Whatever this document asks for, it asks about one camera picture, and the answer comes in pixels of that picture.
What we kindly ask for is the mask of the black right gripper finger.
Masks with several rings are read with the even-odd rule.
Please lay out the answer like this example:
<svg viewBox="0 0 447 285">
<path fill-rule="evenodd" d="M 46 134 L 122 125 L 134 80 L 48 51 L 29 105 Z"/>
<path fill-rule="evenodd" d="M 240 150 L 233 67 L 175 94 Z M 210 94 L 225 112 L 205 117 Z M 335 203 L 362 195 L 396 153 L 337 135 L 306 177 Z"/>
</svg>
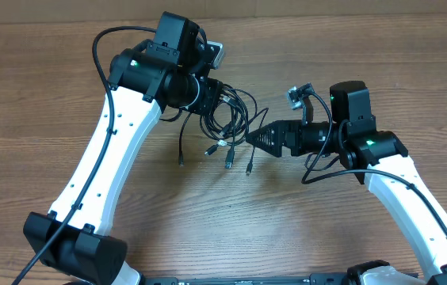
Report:
<svg viewBox="0 0 447 285">
<path fill-rule="evenodd" d="M 267 154 L 270 154 L 276 158 L 282 157 L 282 148 L 283 146 L 281 144 L 272 142 L 272 143 L 265 143 L 265 142 L 256 142 L 254 146 L 260 150 L 265 151 Z"/>
<path fill-rule="evenodd" d="M 248 143 L 283 143 L 285 140 L 284 120 L 277 120 L 252 131 L 246 136 Z"/>
</svg>

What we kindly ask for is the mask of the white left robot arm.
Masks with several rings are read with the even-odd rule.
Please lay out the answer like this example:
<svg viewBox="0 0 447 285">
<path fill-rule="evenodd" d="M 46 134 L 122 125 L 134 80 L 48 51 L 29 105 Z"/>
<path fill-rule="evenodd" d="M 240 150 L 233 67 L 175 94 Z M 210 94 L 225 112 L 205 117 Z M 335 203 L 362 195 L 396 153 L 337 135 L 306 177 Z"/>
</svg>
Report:
<svg viewBox="0 0 447 285">
<path fill-rule="evenodd" d="M 86 284 L 138 284 L 127 244 L 110 236 L 117 202 L 140 147 L 166 108 L 203 115 L 220 88 L 208 77 L 222 45 L 195 22 L 162 14 L 144 40 L 100 70 L 105 102 L 72 178 L 46 214 L 31 213 L 23 232 L 34 262 Z"/>
</svg>

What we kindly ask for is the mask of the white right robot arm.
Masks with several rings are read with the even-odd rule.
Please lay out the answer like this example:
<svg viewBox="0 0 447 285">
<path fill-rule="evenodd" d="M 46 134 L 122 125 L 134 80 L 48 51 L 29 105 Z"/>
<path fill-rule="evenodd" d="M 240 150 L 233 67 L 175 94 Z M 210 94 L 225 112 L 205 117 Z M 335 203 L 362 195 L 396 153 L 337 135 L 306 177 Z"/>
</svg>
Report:
<svg viewBox="0 0 447 285">
<path fill-rule="evenodd" d="M 246 141 L 281 157 L 306 156 L 302 184 L 353 175 L 384 205 L 422 269 L 422 279 L 397 272 L 382 260 L 348 269 L 346 284 L 447 284 L 447 213 L 423 182 L 407 148 L 391 131 L 380 131 L 363 81 L 339 82 L 323 102 L 327 120 L 313 120 L 310 83 L 286 93 L 299 120 L 276 120 L 252 131 Z"/>
</svg>

